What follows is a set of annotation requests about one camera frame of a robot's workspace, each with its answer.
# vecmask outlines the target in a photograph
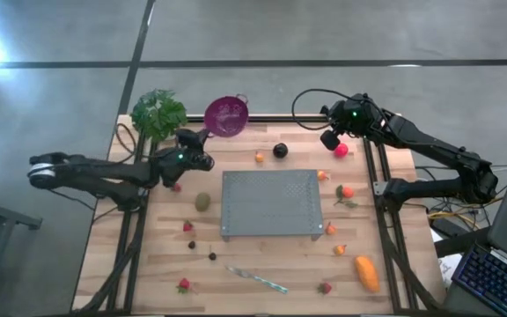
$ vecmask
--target red apple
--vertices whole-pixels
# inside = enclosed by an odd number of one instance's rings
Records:
[[[344,156],[348,155],[348,146],[346,144],[340,144],[338,147],[334,150],[334,155],[337,158],[343,158]]]

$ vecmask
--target kiwi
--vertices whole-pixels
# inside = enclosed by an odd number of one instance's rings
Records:
[[[210,205],[210,195],[207,193],[200,193],[195,198],[195,208],[197,211],[205,211]]]

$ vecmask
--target keyboard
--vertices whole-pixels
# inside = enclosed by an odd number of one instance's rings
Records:
[[[452,281],[502,315],[507,315],[507,263],[474,245],[463,256]]]

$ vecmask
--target purple bowl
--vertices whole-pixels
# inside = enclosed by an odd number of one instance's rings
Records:
[[[207,107],[204,113],[204,124],[215,136],[230,137],[236,136],[244,129],[247,117],[246,96],[226,96],[212,101]]]

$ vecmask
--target green herb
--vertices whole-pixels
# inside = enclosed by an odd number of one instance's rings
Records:
[[[335,196],[338,197],[339,200],[341,200],[343,198],[343,186],[340,185],[338,186],[336,189],[335,189]]]
[[[350,207],[350,208],[355,208],[355,207],[358,206],[357,203],[354,203],[352,201],[343,202],[343,204],[346,205],[346,206],[348,206],[348,207]]]
[[[175,92],[154,89],[145,93],[134,106],[132,125],[154,142],[164,141],[175,130],[187,124],[183,104],[173,99]]]

